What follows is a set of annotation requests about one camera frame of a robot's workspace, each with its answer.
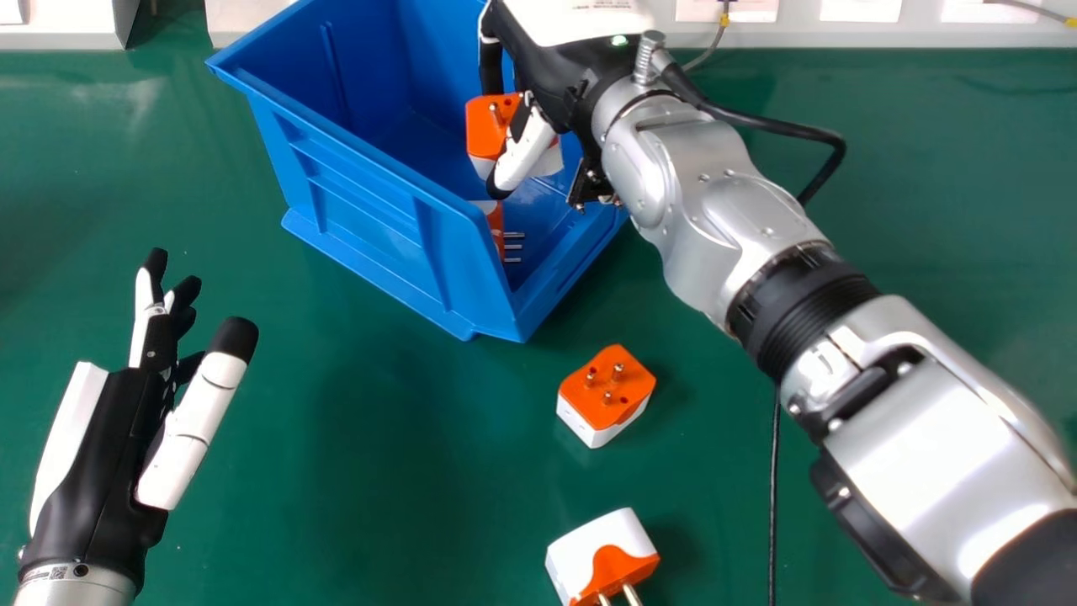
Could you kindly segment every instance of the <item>cable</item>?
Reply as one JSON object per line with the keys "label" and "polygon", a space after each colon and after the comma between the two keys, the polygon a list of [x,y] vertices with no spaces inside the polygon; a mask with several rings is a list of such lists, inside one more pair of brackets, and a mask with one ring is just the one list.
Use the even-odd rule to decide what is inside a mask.
{"label": "cable", "polygon": [[711,114],[715,119],[727,122],[733,126],[743,126],[745,128],[754,128],[756,130],[765,130],[767,132],[782,135],[783,137],[805,139],[830,145],[830,147],[834,149],[830,157],[827,158],[823,167],[815,173],[815,177],[811,180],[808,186],[805,187],[805,189],[800,192],[800,195],[797,196],[797,200],[801,206],[807,206],[808,201],[815,197],[815,194],[823,188],[823,185],[825,185],[830,177],[834,175],[834,173],[838,170],[838,167],[841,166],[841,161],[845,158],[845,152],[848,151],[845,139],[834,130],[796,124],[794,122],[774,119],[772,117],[763,117],[724,108],[708,99],[707,96],[703,95],[695,84],[693,84],[691,80],[688,79],[684,69],[675,62],[671,62],[666,67],[666,69],[662,70],[661,77],[662,81],[665,81],[666,84],[681,98],[696,105],[699,110]]}
{"label": "cable", "polygon": [[774,394],[774,418],[770,428],[770,547],[767,568],[767,604],[778,601],[778,454],[782,443],[782,399]]}
{"label": "cable", "polygon": [[1032,11],[1038,15],[1043,15],[1051,20],[1057,20],[1063,25],[1069,27],[1077,27],[1077,17],[1068,17],[1061,13],[1055,13],[1054,11],[1045,9],[1043,6],[1037,6],[1035,4],[1030,4],[1027,2],[1022,2],[1021,0],[983,0],[984,4],[1005,4],[1006,6],[1017,6],[1018,9],[1024,9],[1025,11]]}
{"label": "cable", "polygon": [[730,0],[724,0],[724,2],[722,3],[723,4],[722,16],[718,17],[718,32],[714,34],[714,41],[711,42],[711,45],[708,46],[707,50],[703,51],[701,55],[685,64],[684,71],[686,73],[698,67],[707,59],[711,58],[711,55],[714,54],[714,51],[718,47],[718,44],[722,43],[722,37],[726,34],[726,29],[729,27],[729,2]]}

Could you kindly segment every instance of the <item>black and white robotic hand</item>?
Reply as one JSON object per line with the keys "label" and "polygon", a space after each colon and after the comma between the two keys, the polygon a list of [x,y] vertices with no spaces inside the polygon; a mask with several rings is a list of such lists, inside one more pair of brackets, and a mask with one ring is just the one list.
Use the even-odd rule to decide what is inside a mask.
{"label": "black and white robotic hand", "polygon": [[167,262],[154,249],[138,269],[128,367],[109,372],[81,362],[71,376],[38,468],[16,606],[135,600],[146,552],[247,372],[258,332],[242,319],[226,320],[205,352],[180,357],[201,281],[190,276],[165,292]]}
{"label": "black and white robotic hand", "polygon": [[[819,447],[811,479],[896,593],[933,603],[1077,603],[1069,459],[1035,407],[911,302],[847,263],[805,203],[844,155],[835,132],[723,108],[700,93],[640,0],[489,0],[484,95],[502,55],[532,99],[488,188],[507,197],[528,131],[574,132],[569,202],[620,203],[670,288],[747,352]],[[532,122],[546,128],[532,128]],[[733,128],[830,144],[798,196],[768,180]]]}

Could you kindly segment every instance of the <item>cable connector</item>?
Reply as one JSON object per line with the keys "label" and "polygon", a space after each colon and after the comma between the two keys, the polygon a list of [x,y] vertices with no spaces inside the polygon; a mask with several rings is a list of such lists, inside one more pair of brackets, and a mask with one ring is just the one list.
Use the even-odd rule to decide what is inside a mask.
{"label": "cable connector", "polygon": [[588,522],[554,541],[546,550],[546,572],[561,606],[610,606],[624,593],[642,606],[633,586],[658,567],[658,550],[631,508]]}
{"label": "cable connector", "polygon": [[643,414],[656,383],[628,350],[611,346],[561,383],[557,417],[588,448],[602,448]]}

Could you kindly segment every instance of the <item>black cable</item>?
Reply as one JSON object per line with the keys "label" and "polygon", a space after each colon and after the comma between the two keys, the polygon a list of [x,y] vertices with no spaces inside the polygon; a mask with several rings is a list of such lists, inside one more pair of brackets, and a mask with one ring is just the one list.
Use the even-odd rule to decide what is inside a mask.
{"label": "black cable", "polygon": [[724,108],[708,99],[707,96],[703,95],[703,93],[700,91],[695,84],[693,84],[691,80],[688,79],[688,75],[684,72],[681,66],[676,64],[670,64],[665,70],[662,70],[662,80],[681,98],[696,105],[700,111],[705,111],[711,114],[716,119],[721,119],[733,126],[743,126],[745,128],[773,132],[774,135],[781,135],[783,137],[806,139],[830,145],[830,147],[834,149],[830,157],[827,158],[826,164],[824,164],[819,172],[815,173],[815,177],[810,183],[808,183],[808,186],[805,187],[805,189],[800,192],[800,195],[797,196],[797,200],[801,206],[807,206],[808,201],[815,197],[815,194],[823,188],[823,185],[826,184],[830,177],[833,177],[838,170],[838,167],[841,166],[841,161],[845,159],[845,152],[848,151],[845,139],[834,130],[817,128],[815,126],[807,126],[795,122],[774,119],[772,117],[763,117],[760,115],[753,115],[751,113]]}
{"label": "black cable", "polygon": [[774,395],[774,417],[770,428],[770,547],[768,548],[767,604],[778,602],[778,454],[782,438],[782,399]]}

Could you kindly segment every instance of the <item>gray wire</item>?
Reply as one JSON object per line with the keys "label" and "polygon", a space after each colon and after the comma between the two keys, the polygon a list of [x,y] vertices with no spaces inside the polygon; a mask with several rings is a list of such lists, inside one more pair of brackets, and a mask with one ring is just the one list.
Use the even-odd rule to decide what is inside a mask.
{"label": "gray wire", "polygon": [[[729,2],[730,2],[730,0],[724,0],[722,2],[722,14],[725,15],[725,16],[727,16],[727,17],[729,16]],[[708,46],[708,48],[705,51],[703,51],[702,55],[700,55],[700,56],[696,57],[695,59],[691,59],[690,61],[688,61],[687,64],[685,64],[684,70],[686,72],[687,71],[691,71],[693,68],[699,67],[703,61],[705,61],[707,59],[711,58],[711,55],[714,54],[714,51],[718,47],[718,44],[722,43],[722,37],[726,34],[726,26],[725,25],[721,25],[723,23],[725,23],[725,19],[723,19],[723,18],[719,17],[718,18],[718,24],[719,24],[718,25],[718,32],[714,34],[714,41],[711,42],[711,45]]]}
{"label": "gray wire", "polygon": [[1043,15],[1049,19],[1057,20],[1059,23],[1068,23],[1069,17],[1061,13],[1055,13],[1054,11],[1045,9],[1043,6],[1037,6],[1035,4],[1030,4],[1027,2],[1022,2],[1021,0],[983,0],[984,4],[1005,4],[1007,6],[1017,6],[1018,9],[1024,9],[1025,11],[1032,11],[1033,13]]}

